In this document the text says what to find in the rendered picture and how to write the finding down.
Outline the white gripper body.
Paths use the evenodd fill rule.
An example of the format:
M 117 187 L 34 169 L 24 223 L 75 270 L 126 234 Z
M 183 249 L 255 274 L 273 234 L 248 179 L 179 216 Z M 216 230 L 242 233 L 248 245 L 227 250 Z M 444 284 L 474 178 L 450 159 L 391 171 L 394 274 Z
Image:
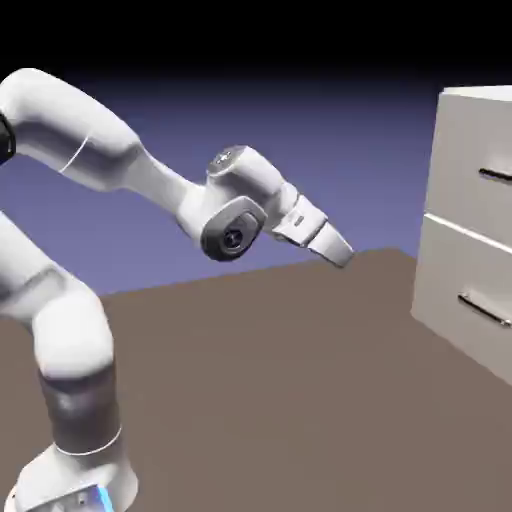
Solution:
M 345 267 L 354 255 L 351 245 L 329 221 L 320 228 L 307 248 L 338 268 Z

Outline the pale grey drawer front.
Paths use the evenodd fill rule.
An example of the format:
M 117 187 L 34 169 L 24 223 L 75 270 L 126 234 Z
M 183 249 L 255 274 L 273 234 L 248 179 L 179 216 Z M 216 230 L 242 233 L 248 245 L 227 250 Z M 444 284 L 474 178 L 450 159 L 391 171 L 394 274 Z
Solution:
M 459 293 L 512 320 L 512 248 L 426 214 L 411 314 L 512 386 L 512 328 L 460 303 Z
M 512 247 L 512 85 L 446 88 L 439 95 L 425 210 Z

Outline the pale grey cabinet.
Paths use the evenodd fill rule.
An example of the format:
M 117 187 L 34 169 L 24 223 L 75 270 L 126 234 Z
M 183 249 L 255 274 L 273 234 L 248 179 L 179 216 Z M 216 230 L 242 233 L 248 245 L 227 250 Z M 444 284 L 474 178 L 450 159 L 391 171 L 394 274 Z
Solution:
M 512 386 L 512 85 L 439 95 L 411 314 Z

